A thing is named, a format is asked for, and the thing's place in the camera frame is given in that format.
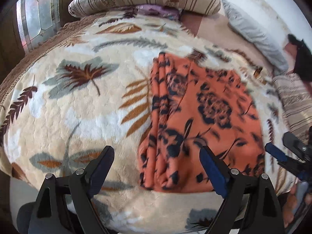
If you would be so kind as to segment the person's right hand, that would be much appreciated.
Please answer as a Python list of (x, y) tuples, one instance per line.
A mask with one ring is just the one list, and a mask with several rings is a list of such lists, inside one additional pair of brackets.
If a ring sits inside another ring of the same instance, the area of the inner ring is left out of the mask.
[(283, 216), (283, 220), (284, 220), (284, 227), (286, 228), (287, 226), (289, 226), (289, 224), (293, 221), (294, 219), (294, 214), (293, 211), (295, 210), (298, 201), (296, 198), (296, 192), (297, 192), (297, 188), (299, 186), (300, 183), (297, 183), (296, 185), (294, 185), (288, 196), (287, 196), (287, 200), (286, 203), (284, 204), (283, 208), (282, 208), (282, 216)]

